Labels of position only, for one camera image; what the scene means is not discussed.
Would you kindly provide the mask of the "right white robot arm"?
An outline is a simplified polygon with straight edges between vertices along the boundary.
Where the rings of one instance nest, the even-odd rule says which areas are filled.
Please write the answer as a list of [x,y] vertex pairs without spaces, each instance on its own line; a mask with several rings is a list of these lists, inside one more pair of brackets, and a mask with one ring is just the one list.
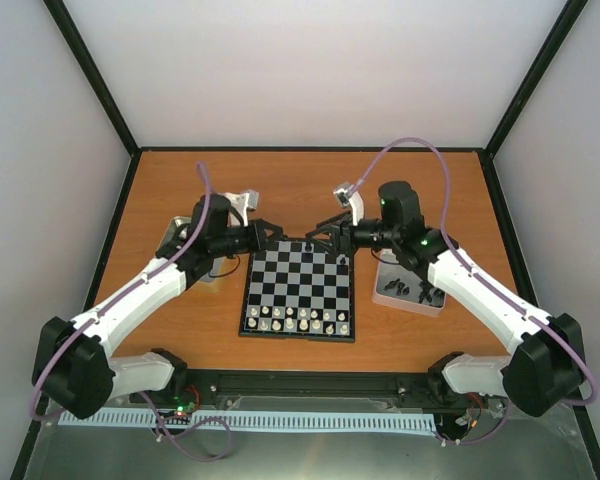
[[361,196],[349,184],[334,192],[345,212],[307,233],[331,253],[361,248],[390,250],[399,266],[459,302],[504,346],[504,356],[450,354],[436,389],[508,398],[522,412],[540,417],[559,402],[576,404],[575,393],[590,378],[579,323],[552,316],[495,281],[441,230],[428,227],[417,193],[405,181],[378,189],[381,215],[364,217]]

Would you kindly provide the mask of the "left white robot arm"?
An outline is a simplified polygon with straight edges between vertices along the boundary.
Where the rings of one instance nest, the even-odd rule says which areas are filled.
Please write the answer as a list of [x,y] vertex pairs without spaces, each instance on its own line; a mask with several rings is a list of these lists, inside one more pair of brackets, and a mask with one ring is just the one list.
[[181,400],[188,390],[184,360],[161,348],[131,357],[116,357],[115,351],[154,312],[209,274],[216,259],[260,252],[282,235],[280,226],[248,219],[225,196],[202,197],[190,221],[176,228],[131,281],[69,321],[54,317],[45,323],[30,407],[46,396],[86,419],[108,401],[136,393]]

